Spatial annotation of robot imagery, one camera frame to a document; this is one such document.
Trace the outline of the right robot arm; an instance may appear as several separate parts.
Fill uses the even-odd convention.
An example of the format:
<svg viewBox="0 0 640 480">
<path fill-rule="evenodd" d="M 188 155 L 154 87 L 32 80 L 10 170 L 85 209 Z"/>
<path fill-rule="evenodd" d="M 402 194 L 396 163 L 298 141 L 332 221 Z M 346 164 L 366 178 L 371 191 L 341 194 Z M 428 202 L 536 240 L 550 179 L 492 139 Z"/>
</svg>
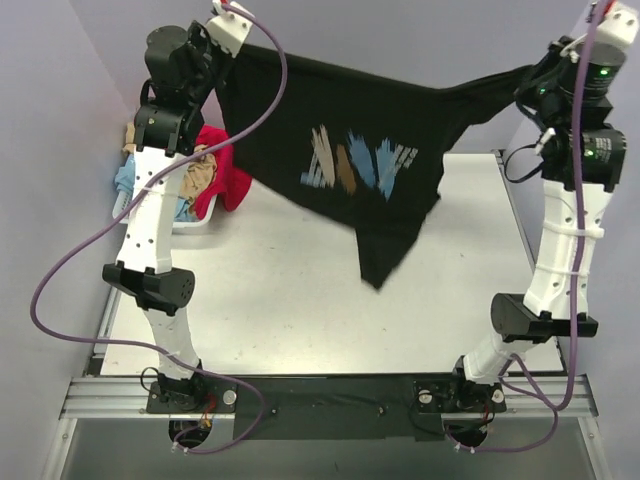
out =
<svg viewBox="0 0 640 480">
<path fill-rule="evenodd" d="M 491 334 L 460 358 L 462 375 L 446 385 L 447 399 L 458 409 L 477 403 L 481 384 L 497 383 L 514 355 L 552 337 L 597 332 L 588 314 L 588 276 L 627 151 L 624 134 L 606 121 L 612 110 L 607 93 L 627 56 L 625 47 L 597 39 L 581 71 L 585 52 L 583 44 L 561 38 L 516 90 L 517 106 L 541 132 L 532 146 L 541 158 L 533 171 L 543 181 L 541 240 L 527 291 L 494 296 Z"/>
</svg>

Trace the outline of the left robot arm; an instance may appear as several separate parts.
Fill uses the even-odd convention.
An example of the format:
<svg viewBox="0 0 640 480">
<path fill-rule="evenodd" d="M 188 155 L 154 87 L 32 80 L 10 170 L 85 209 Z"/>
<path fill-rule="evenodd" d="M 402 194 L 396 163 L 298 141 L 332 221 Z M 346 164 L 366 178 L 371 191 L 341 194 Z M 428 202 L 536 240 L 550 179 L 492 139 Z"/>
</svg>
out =
<svg viewBox="0 0 640 480">
<path fill-rule="evenodd" d="M 227 74 L 242 45 L 220 19 L 188 29 L 164 26 L 148 35 L 144 83 L 134 117 L 134 193 L 124 243 L 114 263 L 103 268 L 110 285 L 135 299 L 161 348 L 158 380 L 171 387 L 170 400 L 184 412 L 199 409 L 206 388 L 193 375 L 196 354 L 186 306 L 195 276 L 172 264 L 175 207 L 204 125 L 201 109 Z"/>
</svg>

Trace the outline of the black t shirt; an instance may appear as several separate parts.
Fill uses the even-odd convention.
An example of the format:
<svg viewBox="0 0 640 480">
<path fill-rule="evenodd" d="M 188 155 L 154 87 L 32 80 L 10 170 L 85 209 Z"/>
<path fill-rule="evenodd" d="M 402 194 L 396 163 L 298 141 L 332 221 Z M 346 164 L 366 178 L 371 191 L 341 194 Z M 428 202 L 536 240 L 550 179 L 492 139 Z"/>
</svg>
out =
<svg viewBox="0 0 640 480">
<path fill-rule="evenodd" d="M 427 88 L 247 45 L 216 96 L 235 165 L 352 228 L 361 278 L 380 288 L 439 201 L 444 155 L 512 103 L 526 72 Z"/>
</svg>

